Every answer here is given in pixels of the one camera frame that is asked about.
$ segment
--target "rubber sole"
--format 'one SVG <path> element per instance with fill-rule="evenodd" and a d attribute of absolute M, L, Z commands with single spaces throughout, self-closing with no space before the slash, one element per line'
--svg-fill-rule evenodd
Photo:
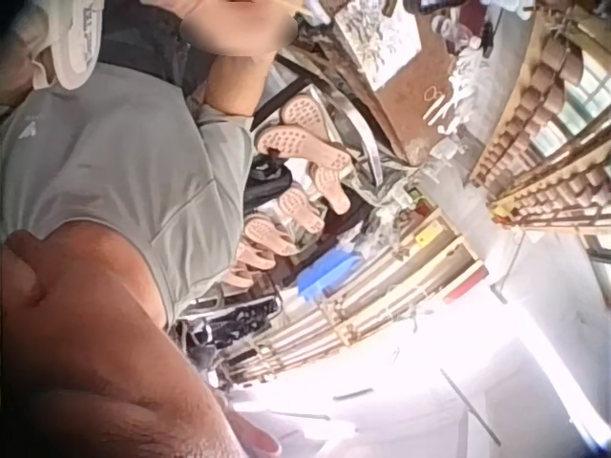
<path fill-rule="evenodd" d="M 318 234 L 325 228 L 325 222 L 310 205 L 306 193 L 297 186 L 292 186 L 278 198 L 278 206 L 310 234 Z"/>
<path fill-rule="evenodd" d="M 244 234 L 252 241 L 280 256 L 292 256 L 299 251 L 290 236 L 279 231 L 276 225 L 263 214 L 255 214 L 246 218 Z"/>
<path fill-rule="evenodd" d="M 351 164 L 348 153 L 339 150 L 297 126 L 273 126 L 257 138 L 257 150 L 269 154 L 276 150 L 283 158 L 299 157 L 322 167 L 340 171 Z"/>
<path fill-rule="evenodd" d="M 327 199 L 337 215 L 343 215 L 350 209 L 350 199 L 342 188 L 337 172 L 310 164 L 308 173 L 316 189 Z"/>

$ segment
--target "metal bar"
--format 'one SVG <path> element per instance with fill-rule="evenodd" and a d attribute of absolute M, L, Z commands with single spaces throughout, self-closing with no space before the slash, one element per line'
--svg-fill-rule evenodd
<path fill-rule="evenodd" d="M 587 250 L 590 261 L 611 264 L 611 250 Z"/>
<path fill-rule="evenodd" d="M 454 383 L 454 381 L 450 378 L 450 376 L 448 375 L 448 373 L 445 370 L 440 368 L 439 372 L 441 372 L 441 375 L 443 376 L 443 378 L 446 379 L 446 382 L 448 382 L 448 384 L 450 384 L 450 386 L 452 387 L 456 395 L 465 404 L 469 412 L 476 418 L 476 420 L 482 425 L 482 427 L 486 429 L 486 432 L 491 437 L 491 439 L 495 441 L 495 444 L 497 444 L 500 447 L 500 439 L 498 439 L 498 436 L 496 436 L 495 432 L 492 431 L 491 428 L 486 424 L 484 419 L 481 418 L 481 415 L 479 415 L 479 412 L 475 410 L 475 407 L 469 402 L 469 400 L 460 390 L 458 385 Z"/>

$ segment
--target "window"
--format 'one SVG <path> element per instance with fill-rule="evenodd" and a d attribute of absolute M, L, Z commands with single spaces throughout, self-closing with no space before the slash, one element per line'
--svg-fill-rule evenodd
<path fill-rule="evenodd" d="M 562 111 L 533 137 L 534 150 L 551 156 L 590 121 L 611 105 L 611 74 L 590 54 L 583 53 L 583 78 L 578 86 L 566 83 Z"/>

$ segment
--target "white sneaker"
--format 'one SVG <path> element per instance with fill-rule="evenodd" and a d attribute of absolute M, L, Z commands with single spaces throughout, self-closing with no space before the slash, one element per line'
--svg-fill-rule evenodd
<path fill-rule="evenodd" d="M 54 82 L 68 90 L 85 84 L 99 54 L 103 10 L 104 0 L 32 1 L 15 29 L 30 49 L 35 89 Z M 46 49 L 51 65 L 43 62 Z"/>

